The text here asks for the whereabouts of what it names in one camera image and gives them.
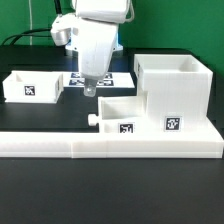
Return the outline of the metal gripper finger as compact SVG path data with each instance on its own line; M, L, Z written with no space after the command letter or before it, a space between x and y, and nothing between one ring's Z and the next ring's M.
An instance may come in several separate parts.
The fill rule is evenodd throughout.
M97 81L86 79L84 82L84 95L87 97L94 97L96 94Z

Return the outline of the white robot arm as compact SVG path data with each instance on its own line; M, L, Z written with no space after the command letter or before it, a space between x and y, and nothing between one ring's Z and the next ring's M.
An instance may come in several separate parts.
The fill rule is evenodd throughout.
M84 95L94 97L108 72L120 24L135 18L132 0L72 0L75 10L67 49L78 56Z

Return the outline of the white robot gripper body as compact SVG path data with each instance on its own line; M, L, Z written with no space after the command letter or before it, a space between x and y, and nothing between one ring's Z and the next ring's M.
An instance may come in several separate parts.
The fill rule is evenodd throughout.
M110 65L118 25L113 23L79 20L78 69L82 78L102 80Z

